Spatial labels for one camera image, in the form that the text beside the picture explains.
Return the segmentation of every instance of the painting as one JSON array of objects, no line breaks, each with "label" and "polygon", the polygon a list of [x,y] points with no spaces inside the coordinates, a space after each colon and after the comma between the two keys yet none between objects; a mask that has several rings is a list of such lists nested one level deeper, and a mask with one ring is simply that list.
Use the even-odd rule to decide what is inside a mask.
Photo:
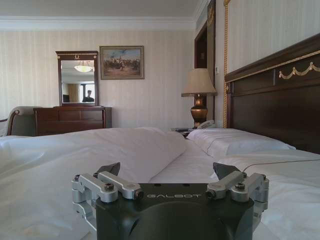
[{"label": "painting", "polygon": [[145,79],[144,46],[100,46],[102,80]]}]

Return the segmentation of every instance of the dark wooden headboard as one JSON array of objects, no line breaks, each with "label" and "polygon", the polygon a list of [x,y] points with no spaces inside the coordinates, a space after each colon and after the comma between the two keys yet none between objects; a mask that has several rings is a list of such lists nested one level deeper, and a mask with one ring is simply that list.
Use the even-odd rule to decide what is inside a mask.
[{"label": "dark wooden headboard", "polygon": [[[293,67],[297,72],[284,79]],[[225,81],[228,128],[320,153],[320,34],[235,70]]]}]

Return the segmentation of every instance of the metal bracket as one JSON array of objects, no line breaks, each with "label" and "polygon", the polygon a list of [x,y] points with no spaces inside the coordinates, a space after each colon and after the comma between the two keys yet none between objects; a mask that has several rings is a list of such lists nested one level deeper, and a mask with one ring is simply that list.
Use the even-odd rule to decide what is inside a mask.
[{"label": "metal bracket", "polygon": [[238,183],[231,189],[231,198],[237,202],[247,202],[249,198],[254,201],[253,230],[261,221],[262,213],[268,209],[269,179],[266,175],[254,173],[242,183]]},{"label": "metal bracket", "polygon": [[250,177],[240,171],[234,171],[218,182],[207,185],[206,195],[209,199],[218,200],[230,190],[234,201],[245,203],[249,198],[254,201],[253,231],[261,221],[262,212],[268,209],[269,180],[263,174],[254,173]]},{"label": "metal bracket", "polygon": [[131,200],[144,195],[139,184],[125,181],[107,171],[100,172],[97,178],[87,173],[76,175],[71,183],[73,209],[81,214],[94,234],[97,234],[97,221],[92,208],[95,208],[98,197],[104,203],[112,203],[118,199],[118,191]]},{"label": "metal bracket", "polygon": [[226,192],[236,183],[242,182],[244,175],[240,171],[234,171],[225,176],[218,182],[212,182],[207,185],[206,196],[209,199],[218,200],[226,197]]},{"label": "metal bracket", "polygon": [[140,199],[144,196],[140,185],[134,182],[128,182],[108,171],[103,171],[98,174],[98,179],[104,183],[113,184],[118,191],[122,193],[125,199]]}]

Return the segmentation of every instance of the mirror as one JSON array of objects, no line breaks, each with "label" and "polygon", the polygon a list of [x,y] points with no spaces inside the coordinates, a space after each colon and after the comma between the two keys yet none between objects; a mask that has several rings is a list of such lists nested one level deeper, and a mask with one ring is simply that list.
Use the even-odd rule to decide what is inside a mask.
[{"label": "mirror", "polygon": [[97,54],[57,52],[60,106],[97,106]]}]

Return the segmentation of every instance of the wooden dresser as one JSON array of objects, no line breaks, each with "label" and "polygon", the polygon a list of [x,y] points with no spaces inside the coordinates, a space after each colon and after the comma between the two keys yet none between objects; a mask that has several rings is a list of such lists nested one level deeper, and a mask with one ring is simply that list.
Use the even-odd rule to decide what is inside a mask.
[{"label": "wooden dresser", "polygon": [[111,107],[57,106],[34,108],[36,136],[112,128]]}]

